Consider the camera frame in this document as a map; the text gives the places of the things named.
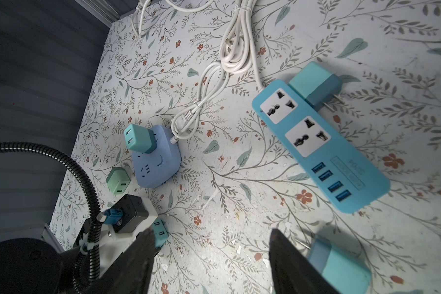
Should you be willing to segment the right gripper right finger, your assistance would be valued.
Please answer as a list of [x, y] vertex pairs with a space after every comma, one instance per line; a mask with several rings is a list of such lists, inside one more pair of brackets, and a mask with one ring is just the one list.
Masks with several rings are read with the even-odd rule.
[[277, 294], [338, 292], [278, 229], [273, 229], [269, 238], [269, 262]]

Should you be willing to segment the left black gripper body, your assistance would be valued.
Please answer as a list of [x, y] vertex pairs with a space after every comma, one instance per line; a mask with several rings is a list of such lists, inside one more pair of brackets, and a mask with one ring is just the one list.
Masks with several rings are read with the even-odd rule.
[[112, 263], [134, 242], [137, 236], [150, 228], [157, 219], [157, 211], [149, 198], [142, 198], [144, 206], [149, 212], [132, 233], [115, 233], [111, 225], [104, 224], [100, 234], [100, 273], [104, 274]]

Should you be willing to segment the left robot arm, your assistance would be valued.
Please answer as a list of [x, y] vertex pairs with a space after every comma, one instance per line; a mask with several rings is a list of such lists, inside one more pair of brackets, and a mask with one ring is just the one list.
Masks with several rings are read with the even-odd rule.
[[96, 219], [95, 240], [58, 252], [45, 241], [0, 242], [0, 294], [145, 294], [158, 252], [151, 201], [126, 195]]

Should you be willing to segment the lavender square power socket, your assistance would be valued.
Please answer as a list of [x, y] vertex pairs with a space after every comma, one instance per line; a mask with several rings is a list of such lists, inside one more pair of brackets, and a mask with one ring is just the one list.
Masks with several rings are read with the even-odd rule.
[[156, 149], [152, 153], [132, 152], [135, 178], [140, 187], [157, 188], [168, 181], [179, 170], [181, 153], [177, 143], [170, 139], [170, 129], [155, 125], [152, 129], [156, 140]]

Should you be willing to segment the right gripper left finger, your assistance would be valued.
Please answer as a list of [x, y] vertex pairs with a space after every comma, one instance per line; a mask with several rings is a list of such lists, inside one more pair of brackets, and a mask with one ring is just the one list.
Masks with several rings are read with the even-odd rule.
[[151, 228], [139, 233], [104, 275], [86, 292], [88, 294], [148, 293], [155, 256], [155, 237]]

